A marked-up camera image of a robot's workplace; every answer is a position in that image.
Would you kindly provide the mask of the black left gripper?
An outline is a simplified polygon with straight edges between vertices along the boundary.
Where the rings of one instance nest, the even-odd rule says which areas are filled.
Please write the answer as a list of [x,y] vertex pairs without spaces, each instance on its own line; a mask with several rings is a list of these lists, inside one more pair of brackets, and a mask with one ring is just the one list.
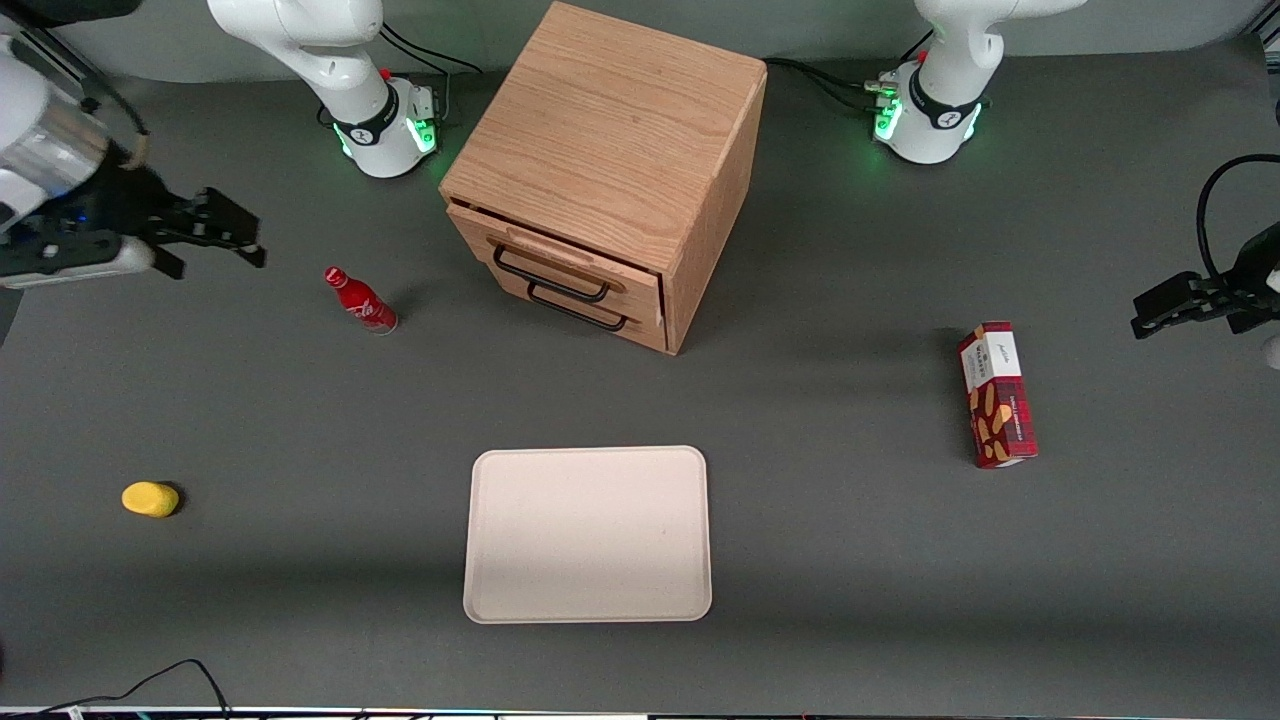
[[[1206,255],[1204,268],[1230,306],[1225,314],[1233,334],[1243,334],[1274,322],[1279,311],[1279,223],[1249,238],[1226,272]],[[1212,315],[1211,292],[1194,272],[1181,272],[1133,299],[1132,332],[1147,340],[1164,329],[1190,322],[1206,322]]]

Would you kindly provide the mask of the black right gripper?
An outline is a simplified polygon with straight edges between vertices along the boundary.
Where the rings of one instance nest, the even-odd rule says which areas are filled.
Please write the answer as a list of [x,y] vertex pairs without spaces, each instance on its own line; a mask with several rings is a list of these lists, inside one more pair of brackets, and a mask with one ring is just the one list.
[[186,277],[186,261],[164,249],[166,243],[225,249],[261,269],[268,251],[259,243],[259,227],[255,214],[212,187],[193,201],[170,192],[148,168],[105,167],[9,225],[3,232],[3,268],[108,265],[137,240],[151,252],[151,268],[174,281]]

